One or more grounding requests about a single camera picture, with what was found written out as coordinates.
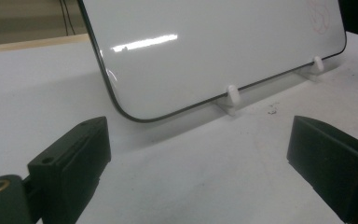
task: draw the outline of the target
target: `wall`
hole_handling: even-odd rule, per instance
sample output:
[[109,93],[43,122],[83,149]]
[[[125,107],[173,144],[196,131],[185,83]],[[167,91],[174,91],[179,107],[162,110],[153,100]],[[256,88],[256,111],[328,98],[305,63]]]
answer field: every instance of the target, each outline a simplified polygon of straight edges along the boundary
[[[85,34],[77,1],[66,0],[66,4],[76,34]],[[65,35],[60,0],[0,0],[0,44]]]

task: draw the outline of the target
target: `black plastic block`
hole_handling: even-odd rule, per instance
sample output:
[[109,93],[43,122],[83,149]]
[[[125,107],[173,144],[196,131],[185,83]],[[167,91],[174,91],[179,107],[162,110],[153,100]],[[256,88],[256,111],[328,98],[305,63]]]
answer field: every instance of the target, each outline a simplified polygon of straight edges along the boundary
[[29,164],[34,188],[42,190],[45,224],[72,224],[96,190],[111,160],[106,118],[75,126]]
[[346,223],[358,223],[358,140],[316,119],[296,116],[289,163]]

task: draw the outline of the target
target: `small logo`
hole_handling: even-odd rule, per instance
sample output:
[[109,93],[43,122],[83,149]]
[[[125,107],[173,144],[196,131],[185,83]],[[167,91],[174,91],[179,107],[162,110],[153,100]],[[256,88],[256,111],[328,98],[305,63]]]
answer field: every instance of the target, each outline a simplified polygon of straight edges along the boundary
[[313,30],[320,35],[324,34],[330,27],[330,13],[326,5],[326,0],[306,1]]

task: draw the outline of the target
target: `white tabletop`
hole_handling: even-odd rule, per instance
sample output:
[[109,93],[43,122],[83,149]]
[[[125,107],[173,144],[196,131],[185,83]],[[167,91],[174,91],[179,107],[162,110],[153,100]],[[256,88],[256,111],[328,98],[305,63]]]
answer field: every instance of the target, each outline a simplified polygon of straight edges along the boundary
[[26,177],[64,133],[107,116],[113,160],[78,223],[342,223],[286,159],[294,115],[358,138],[358,35],[326,67],[243,91],[234,118],[204,105],[140,124],[113,107],[90,42],[0,52],[0,175]]

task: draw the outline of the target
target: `glossy white panel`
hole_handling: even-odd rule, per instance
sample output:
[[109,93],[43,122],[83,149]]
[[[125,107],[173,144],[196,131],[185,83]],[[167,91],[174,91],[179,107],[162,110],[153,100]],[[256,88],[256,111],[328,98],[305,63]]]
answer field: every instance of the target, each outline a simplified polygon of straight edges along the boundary
[[345,48],[337,0],[83,0],[119,106],[155,119]]

